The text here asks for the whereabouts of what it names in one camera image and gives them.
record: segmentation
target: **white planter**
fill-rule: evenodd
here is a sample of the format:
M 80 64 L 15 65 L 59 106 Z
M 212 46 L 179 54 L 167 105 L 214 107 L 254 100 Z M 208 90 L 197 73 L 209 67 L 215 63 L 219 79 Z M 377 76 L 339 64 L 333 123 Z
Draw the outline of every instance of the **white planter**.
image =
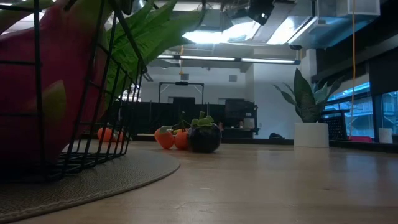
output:
M 329 129 L 325 123 L 294 124 L 295 147 L 329 147 Z

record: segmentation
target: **window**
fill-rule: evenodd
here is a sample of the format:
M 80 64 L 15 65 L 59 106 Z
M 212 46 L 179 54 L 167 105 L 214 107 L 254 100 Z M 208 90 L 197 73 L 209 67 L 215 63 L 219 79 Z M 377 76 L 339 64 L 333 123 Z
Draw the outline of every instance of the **window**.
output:
M 349 109 L 345 113 L 347 135 L 350 136 L 351 121 L 353 122 L 352 136 L 369 136 L 374 138 L 373 104 L 372 98 L 366 97 L 354 101 L 354 113 L 351 117 L 351 100 L 340 103 L 340 108 Z
M 139 88 L 139 86 L 137 85 L 135 94 L 134 94 L 134 84 L 131 87 L 131 91 L 130 94 L 127 90 L 125 90 L 122 94 L 122 100 L 123 101 L 128 101 L 128 102 L 141 102 L 141 88 Z
M 398 91 L 383 94 L 382 106 L 382 127 L 391 128 L 394 134 L 398 134 Z
M 354 93 L 354 111 L 351 116 L 351 97 L 353 89 L 342 91 L 330 96 L 329 104 L 325 107 L 328 110 L 349 110 L 345 113 L 345 123 L 347 135 L 350 135 L 351 121 L 353 124 L 352 136 L 369 136 L 374 138 L 373 125 L 373 104 L 370 97 L 369 82 L 363 83 L 355 87 Z
M 355 87 L 355 95 L 360 94 L 360 93 L 369 92 L 370 91 L 370 87 L 371 86 L 370 86 L 369 82 L 366 82 L 366 83 L 363 83 L 361 85 L 356 86 Z M 350 88 L 348 90 L 342 91 L 341 93 L 337 93 L 337 94 L 331 95 L 329 97 L 328 101 L 337 100 L 337 99 L 341 99 L 341 98 L 352 96 L 352 95 L 353 95 L 353 89 Z

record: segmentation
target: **fluorescent light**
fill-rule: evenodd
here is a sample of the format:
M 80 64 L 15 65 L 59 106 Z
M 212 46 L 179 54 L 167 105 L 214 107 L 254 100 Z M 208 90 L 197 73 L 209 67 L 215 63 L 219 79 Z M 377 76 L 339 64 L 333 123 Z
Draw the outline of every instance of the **fluorescent light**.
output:
M 235 58 L 230 58 L 230 57 L 207 57 L 207 56 L 188 56 L 188 55 L 181 55 L 180 58 L 187 60 L 217 60 L 224 62 L 233 62 L 235 60 Z
M 157 59 L 173 59 L 173 55 L 159 55 L 157 56 Z
M 260 24 L 255 21 L 243 22 L 224 30 L 224 32 L 196 30 L 185 33 L 183 37 L 196 44 L 228 43 L 230 39 L 249 40 L 254 37 L 259 28 Z
M 156 5 L 159 7 L 162 7 L 164 4 L 166 4 L 168 1 L 156 1 Z M 201 8 L 201 3 L 199 2 L 194 2 L 194 1 L 179 1 L 176 3 L 174 6 L 173 11 L 194 11 L 197 10 L 198 8 Z M 206 4 L 207 9 L 221 9 L 221 4 L 220 3 L 214 3 L 214 2 L 208 2 Z
M 210 57 L 210 56 L 191 56 L 191 55 L 176 55 L 177 60 L 212 60 L 219 62 L 249 62 L 249 63 L 276 63 L 285 65 L 294 65 L 298 61 L 295 60 L 279 60 L 267 58 L 232 58 L 232 57 Z M 172 59 L 174 55 L 160 55 L 158 59 Z
M 292 38 L 290 38 L 289 41 L 287 41 L 288 44 L 291 44 L 292 42 L 294 42 L 298 37 L 300 37 L 308 28 L 310 28 L 310 26 L 316 22 L 318 20 L 318 17 L 315 16 L 314 18 L 312 18 L 310 20 L 310 22 L 308 22 L 307 25 L 305 25 L 300 31 L 298 31 Z
M 183 37 L 196 44 L 219 44 L 228 41 L 227 36 L 223 35 L 222 32 L 208 32 L 200 30 L 187 32 L 183 35 Z
M 281 63 L 281 64 L 294 64 L 294 60 L 279 60 L 279 59 L 264 59 L 264 58 L 242 58 L 242 62 L 251 63 Z

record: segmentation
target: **mangosteen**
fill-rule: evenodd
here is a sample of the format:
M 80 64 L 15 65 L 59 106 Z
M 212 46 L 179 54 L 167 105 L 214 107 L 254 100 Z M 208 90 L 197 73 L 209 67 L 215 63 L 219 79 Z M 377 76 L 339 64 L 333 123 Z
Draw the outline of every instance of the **mangosteen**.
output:
M 187 133 L 188 148 L 192 152 L 212 153 L 221 144 L 221 131 L 213 118 L 193 119 Z

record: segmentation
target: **dragon fruit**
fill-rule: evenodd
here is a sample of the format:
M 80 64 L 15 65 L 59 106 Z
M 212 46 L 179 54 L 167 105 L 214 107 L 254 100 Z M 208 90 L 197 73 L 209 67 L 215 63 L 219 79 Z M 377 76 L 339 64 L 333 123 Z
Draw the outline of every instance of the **dragon fruit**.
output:
M 82 0 L 66 11 L 64 7 L 67 3 L 58 0 L 46 10 L 40 21 L 44 148 L 49 161 L 57 159 L 71 138 L 89 69 L 90 46 L 100 9 L 100 1 Z M 103 24 L 110 14 L 110 7 L 106 6 Z M 0 60 L 34 62 L 34 29 L 0 35 Z M 97 50 L 91 79 L 97 85 L 101 84 L 105 61 L 106 54 Z M 36 113 L 34 66 L 0 64 L 0 87 L 0 114 Z M 99 93 L 99 90 L 89 88 L 82 121 L 91 121 Z M 0 116 L 0 136 L 2 163 L 39 160 L 36 116 Z

